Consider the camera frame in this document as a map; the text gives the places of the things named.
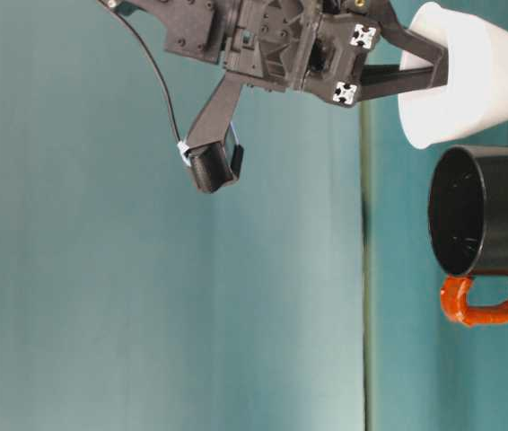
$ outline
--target black mug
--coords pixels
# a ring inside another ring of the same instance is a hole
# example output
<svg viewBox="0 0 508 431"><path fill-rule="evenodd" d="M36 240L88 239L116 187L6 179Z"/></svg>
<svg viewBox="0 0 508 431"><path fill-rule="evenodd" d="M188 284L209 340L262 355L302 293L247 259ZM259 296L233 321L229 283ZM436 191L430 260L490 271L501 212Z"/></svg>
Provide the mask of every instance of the black mug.
<svg viewBox="0 0 508 431"><path fill-rule="evenodd" d="M508 277L508 147L456 145L438 162L429 199L434 254L449 274L442 308L467 326L508 323L508 301L468 306L475 276Z"/></svg>

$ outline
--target white paper cup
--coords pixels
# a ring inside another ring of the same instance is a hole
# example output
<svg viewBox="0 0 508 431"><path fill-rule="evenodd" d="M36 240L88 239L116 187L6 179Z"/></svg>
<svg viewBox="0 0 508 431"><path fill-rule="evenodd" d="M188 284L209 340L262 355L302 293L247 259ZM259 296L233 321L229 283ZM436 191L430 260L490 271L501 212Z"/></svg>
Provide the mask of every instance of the white paper cup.
<svg viewBox="0 0 508 431"><path fill-rule="evenodd" d="M424 149L508 120L508 31L434 2L420 8L410 30L450 53L447 85L399 96L399 117L412 146ZM423 66L430 65L404 51L402 70Z"/></svg>

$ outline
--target teal backdrop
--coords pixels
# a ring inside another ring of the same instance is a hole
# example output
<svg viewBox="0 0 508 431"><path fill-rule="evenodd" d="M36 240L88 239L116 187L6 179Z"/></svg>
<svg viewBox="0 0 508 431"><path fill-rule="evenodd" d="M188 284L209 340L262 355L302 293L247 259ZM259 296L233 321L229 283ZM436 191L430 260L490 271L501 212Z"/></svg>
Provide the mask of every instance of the teal backdrop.
<svg viewBox="0 0 508 431"><path fill-rule="evenodd" d="M219 68L164 54L183 130ZM92 1L0 2L0 431L362 430L358 111L247 90L198 194Z"/></svg>
<svg viewBox="0 0 508 431"><path fill-rule="evenodd" d="M409 23L423 2L393 2ZM508 2L444 0L508 30ZM383 46L375 60L399 61ZM363 105L371 430L508 430L508 326L456 326L443 317L444 274L427 234L431 175L451 145L419 151L404 137L396 98ZM508 145L508 123L461 141ZM474 304L499 303L508 280L480 279Z"/></svg>

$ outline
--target wire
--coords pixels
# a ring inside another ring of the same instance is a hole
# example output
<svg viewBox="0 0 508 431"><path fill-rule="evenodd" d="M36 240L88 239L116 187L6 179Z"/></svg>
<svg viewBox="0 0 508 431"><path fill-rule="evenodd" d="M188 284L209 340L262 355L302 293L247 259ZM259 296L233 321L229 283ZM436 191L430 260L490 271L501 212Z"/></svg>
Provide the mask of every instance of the wire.
<svg viewBox="0 0 508 431"><path fill-rule="evenodd" d="M174 108L172 106L172 97L171 92L168 89L168 85L166 84L166 80L164 79L164 75L161 72L161 69L156 64L156 60L154 60L153 54L146 45L145 40L142 36L135 30L135 28L128 22L124 17L120 16L113 9L111 9L106 3L102 0L96 0L108 13L110 13L124 28L132 34L132 36L136 39L143 52L145 53L146 59L150 62L153 67L154 74L156 75L156 79L158 79L159 84L162 88L162 97L164 98L164 102L166 103L166 108L168 110L168 118L171 123L172 134L174 135L174 139L176 139L176 144L181 141L179 127L176 122L176 117L174 116Z"/></svg>

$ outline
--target orange mug handle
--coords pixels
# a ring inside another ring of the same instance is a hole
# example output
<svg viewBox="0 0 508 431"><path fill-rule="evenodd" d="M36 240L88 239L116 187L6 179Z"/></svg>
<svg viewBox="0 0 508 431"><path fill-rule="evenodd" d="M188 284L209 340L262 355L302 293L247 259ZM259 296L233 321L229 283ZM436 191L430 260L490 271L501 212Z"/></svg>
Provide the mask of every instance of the orange mug handle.
<svg viewBox="0 0 508 431"><path fill-rule="evenodd" d="M473 286L471 277L447 277L443 283L442 309L450 321L468 327L504 325L508 323L508 300L493 307L470 307L468 293Z"/></svg>

